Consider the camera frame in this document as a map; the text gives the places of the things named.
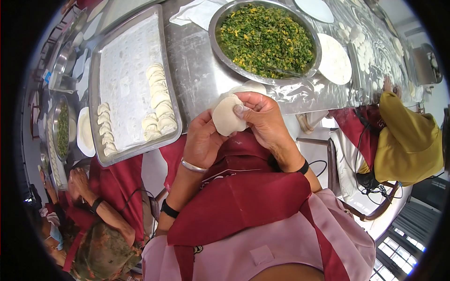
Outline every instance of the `green chopped vegetables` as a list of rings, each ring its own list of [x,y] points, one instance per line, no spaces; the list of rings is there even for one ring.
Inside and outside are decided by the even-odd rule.
[[[67,104],[63,103],[58,117],[58,150],[59,156],[65,157],[69,144],[69,115]]]
[[[225,55],[262,77],[285,78],[267,67],[303,73],[314,59],[305,29],[283,9],[249,4],[228,15],[220,32]]]

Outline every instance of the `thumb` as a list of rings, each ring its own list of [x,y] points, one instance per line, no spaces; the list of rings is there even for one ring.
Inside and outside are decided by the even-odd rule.
[[[258,113],[256,111],[253,111],[251,108],[246,107],[245,105],[236,104],[233,108],[233,111],[237,117],[245,120],[246,122],[255,124],[255,122],[257,123],[258,121]]]

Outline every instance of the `silver bangle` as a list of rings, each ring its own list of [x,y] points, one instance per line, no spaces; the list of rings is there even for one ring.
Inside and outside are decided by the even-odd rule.
[[[209,169],[204,169],[204,168],[200,168],[200,167],[194,166],[191,163],[186,162],[184,160],[184,158],[181,158],[181,163],[186,169],[188,169],[190,171],[193,171],[193,172],[205,174],[209,170]]]

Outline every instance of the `pink shirt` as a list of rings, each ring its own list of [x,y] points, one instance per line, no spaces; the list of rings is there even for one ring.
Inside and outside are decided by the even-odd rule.
[[[345,213],[331,190],[312,194],[309,204],[314,222],[342,260],[350,280],[368,280],[375,263],[373,239],[351,214]],[[145,246],[142,258],[145,281],[181,280],[167,236],[153,238]],[[194,258],[193,280],[248,281],[266,268],[285,263],[302,263],[323,270],[315,230],[300,212],[203,245]]]

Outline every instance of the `black wristband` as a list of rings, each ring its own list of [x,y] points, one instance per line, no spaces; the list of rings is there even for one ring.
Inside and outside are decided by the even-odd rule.
[[[103,198],[99,197],[97,198],[94,203],[92,204],[92,207],[90,208],[91,212],[94,214],[97,214],[97,208],[99,207],[100,203],[103,202]]]
[[[306,159],[305,159],[305,163],[303,164],[303,167],[301,167],[300,170],[298,170],[297,172],[300,172],[302,174],[306,174],[308,169],[309,169],[309,164],[308,164],[308,161],[306,161]]]
[[[178,214],[180,212],[175,211],[174,209],[172,209],[167,203],[166,200],[164,199],[162,201],[162,206],[161,206],[161,212],[166,213],[169,217],[172,217],[174,219],[176,219],[176,217],[178,217]]]

